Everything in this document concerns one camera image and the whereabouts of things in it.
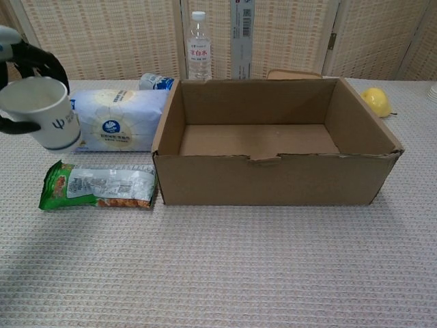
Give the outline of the left robot hand black fingertips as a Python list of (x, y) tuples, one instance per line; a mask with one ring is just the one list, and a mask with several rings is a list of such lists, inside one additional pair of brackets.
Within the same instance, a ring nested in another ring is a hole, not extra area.
[(33, 77), (38, 72), (69, 86), (68, 77), (59, 60), (50, 52), (44, 51), (23, 40), (17, 30), (1, 26), (1, 88), (8, 85), (7, 63), (14, 64), (22, 78)]

